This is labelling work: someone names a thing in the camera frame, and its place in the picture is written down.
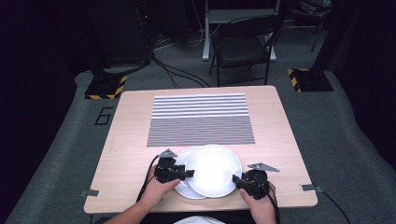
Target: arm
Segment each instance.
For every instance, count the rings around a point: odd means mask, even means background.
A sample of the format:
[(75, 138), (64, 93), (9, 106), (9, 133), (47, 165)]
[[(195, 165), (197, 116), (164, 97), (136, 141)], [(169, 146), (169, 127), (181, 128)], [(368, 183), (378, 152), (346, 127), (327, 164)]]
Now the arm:
[(168, 183), (160, 183), (154, 178), (155, 166), (151, 168), (148, 185), (143, 193), (141, 200), (117, 216), (111, 218), (106, 224), (138, 224), (146, 214), (163, 198), (169, 190), (180, 183), (179, 179)]
[[(275, 186), (271, 182), (269, 184), (271, 189), (274, 190), (271, 191), (270, 189), (270, 195), (275, 199)], [(244, 189), (240, 189), (240, 193), (244, 201), (250, 207), (250, 213), (257, 224), (276, 223), (275, 208), (268, 197), (255, 200), (253, 197), (250, 197)]]

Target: black curtain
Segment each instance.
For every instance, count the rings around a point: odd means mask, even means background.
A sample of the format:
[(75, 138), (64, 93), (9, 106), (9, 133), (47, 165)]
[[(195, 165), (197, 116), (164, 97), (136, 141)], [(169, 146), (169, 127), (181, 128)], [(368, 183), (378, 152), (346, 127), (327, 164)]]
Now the black curtain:
[(333, 71), (355, 120), (396, 167), (396, 20), (394, 1), (337, 1), (313, 69)]
[(79, 0), (0, 1), (0, 223), (45, 157), (90, 69), (106, 58)]

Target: striped mat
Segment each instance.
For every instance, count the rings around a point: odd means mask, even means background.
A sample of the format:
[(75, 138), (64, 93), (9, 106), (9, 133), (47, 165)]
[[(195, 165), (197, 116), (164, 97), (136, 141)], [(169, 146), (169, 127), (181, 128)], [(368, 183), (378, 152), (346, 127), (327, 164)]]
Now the striped mat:
[(244, 93), (156, 96), (147, 147), (254, 144)]

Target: cable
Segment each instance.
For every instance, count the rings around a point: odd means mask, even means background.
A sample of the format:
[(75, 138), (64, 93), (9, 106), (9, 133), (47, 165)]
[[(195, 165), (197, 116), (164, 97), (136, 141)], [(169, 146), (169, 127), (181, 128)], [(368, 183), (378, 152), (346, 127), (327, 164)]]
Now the cable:
[(324, 189), (322, 189), (322, 193), (338, 208), (338, 210), (340, 210), (340, 212), (343, 214), (344, 218), (346, 219), (346, 222), (348, 224), (350, 224), (349, 218), (347, 217), (347, 214), (344, 212), (344, 210), (341, 208), (340, 205), (338, 205), (338, 203), (335, 202), (335, 200), (333, 200), (330, 195), (328, 193), (326, 193), (324, 191)]
[(149, 179), (149, 181), (148, 181), (148, 183), (146, 184), (146, 186), (149, 184), (149, 182), (154, 178), (154, 176), (152, 176), (150, 179)]
[(154, 49), (154, 51), (155, 50), (159, 50), (159, 49), (164, 49), (164, 48), (167, 48), (167, 47), (170, 47), (170, 46), (173, 46), (173, 45), (178, 45), (178, 44), (180, 44), (180, 43), (167, 44), (167, 45), (164, 45), (164, 46), (161, 46), (161, 47), (158, 47), (158, 48)]
[(195, 8), (194, 0), (191, 0), (191, 2), (192, 2), (192, 8), (194, 9), (195, 17), (196, 17), (197, 20), (198, 20), (199, 29), (200, 29), (200, 31), (201, 31), (201, 38), (199, 39), (198, 43), (195, 44), (195, 45), (189, 46), (189, 47), (191, 47), (191, 48), (194, 48), (194, 47), (197, 47), (197, 46), (202, 42), (202, 40), (204, 39), (204, 30), (202, 29), (202, 24), (201, 24), (201, 22), (200, 22), (200, 20), (199, 20), (198, 13), (197, 13), (197, 10), (196, 10), (196, 8)]
[[(173, 67), (173, 66), (167, 65), (167, 64), (163, 63), (160, 59), (158, 59), (157, 57), (155, 57), (154, 54), (151, 56), (151, 59), (152, 59), (152, 61), (154, 61), (154, 62), (155, 62), (156, 64), (158, 64), (162, 69), (164, 69), (164, 70), (166, 71), (166, 73), (167, 73), (168, 76), (170, 77), (170, 79), (171, 79), (171, 81), (172, 81), (172, 84), (174, 85), (175, 89), (181, 89), (181, 87), (175, 82), (175, 80), (172, 78), (172, 75), (171, 75), (171, 74), (173, 74), (173, 75), (175, 75), (175, 76), (178, 76), (178, 77), (184, 77), (184, 78), (186, 78), (186, 79), (189, 79), (189, 80), (191, 80), (191, 81), (194, 81), (195, 83), (199, 84), (199, 85), (200, 85), (201, 87), (203, 87), (203, 88), (205, 88), (205, 87), (210, 87), (209, 84), (208, 84), (206, 81), (204, 81), (203, 79), (201, 79), (200, 77), (197, 77), (197, 76), (195, 76), (195, 75), (193, 75), (193, 74), (191, 74), (191, 73), (189, 73), (189, 72), (182, 71), (182, 70), (180, 70), (180, 69), (178, 69), (178, 68), (175, 68), (175, 67)], [(176, 70), (176, 71), (178, 71), (178, 72), (181, 72), (181, 73), (185, 73), (185, 74), (187, 74), (187, 75), (189, 75), (189, 76), (191, 76), (191, 77), (186, 77), (186, 76), (183, 76), (183, 75), (181, 75), (181, 74), (175, 73), (175, 72), (169, 70), (168, 68), (174, 69), (174, 70)]]
[(165, 47), (173, 45), (172, 43), (168, 44), (171, 41), (170, 38), (160, 38), (157, 40), (157, 43), (154, 44), (154, 50), (163, 49)]
[[(228, 6), (228, 0), (225, 0), (224, 9), (227, 9), (227, 6)], [(213, 34), (215, 34), (216, 31), (220, 28), (220, 26), (221, 26), (221, 23), (219, 23), (218, 27), (216, 27), (216, 29), (212, 32), (212, 34), (209, 35), (209, 37), (212, 36)]]
[(128, 69), (128, 70), (125, 70), (125, 71), (122, 71), (122, 72), (117, 72), (117, 73), (109, 73), (109, 72), (105, 71), (105, 73), (107, 75), (111, 75), (111, 76), (126, 76), (126, 75), (130, 75), (132, 73), (135, 73), (135, 72), (139, 71), (140, 69), (146, 67), (148, 64), (149, 64), (149, 60), (144, 61), (142, 64), (140, 64), (136, 68)]
[(152, 159), (151, 164), (150, 164), (149, 167), (148, 167), (148, 172), (147, 172), (147, 174), (146, 174), (145, 182), (143, 183), (143, 186), (142, 186), (142, 189), (141, 189), (140, 192), (139, 192), (139, 195), (137, 195), (136, 202), (139, 202), (139, 201), (140, 201), (140, 199), (142, 198), (143, 193), (144, 193), (145, 190), (146, 190), (146, 186), (148, 185), (149, 181), (152, 179), (152, 178), (151, 178), (151, 179), (148, 181), (148, 179), (149, 179), (149, 173), (150, 173), (150, 171), (151, 171), (152, 164), (155, 162), (155, 160), (157, 160), (157, 158), (158, 158), (158, 155), (156, 155), (156, 156), (154, 157), (154, 159)]
[(256, 177), (255, 175), (253, 175), (253, 178), (254, 178), (254, 179), (256, 180), (256, 182), (259, 184), (259, 187), (262, 187), (262, 190), (264, 190), (265, 195), (268, 196), (268, 198), (270, 199), (271, 204), (273, 205), (274, 210), (275, 210), (276, 224), (280, 224), (279, 207), (278, 207), (277, 204), (276, 204), (277, 199), (276, 199), (274, 190), (273, 190), (271, 187), (269, 187), (269, 188), (271, 189), (271, 191), (274, 193), (275, 200), (271, 197), (270, 193), (267, 192), (267, 190), (265, 190), (264, 184), (263, 184), (262, 182), (260, 182), (260, 181), (257, 179), (257, 177)]

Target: stacked plates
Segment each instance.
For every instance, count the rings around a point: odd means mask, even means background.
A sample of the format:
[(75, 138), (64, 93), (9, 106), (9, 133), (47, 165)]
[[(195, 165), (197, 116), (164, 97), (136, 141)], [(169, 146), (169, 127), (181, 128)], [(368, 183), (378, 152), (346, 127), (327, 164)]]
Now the stacked plates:
[(235, 189), (233, 175), (241, 177), (242, 165), (230, 149), (220, 145), (191, 147), (180, 152), (176, 165), (194, 170), (194, 177), (186, 178), (175, 190), (186, 198), (219, 198)]

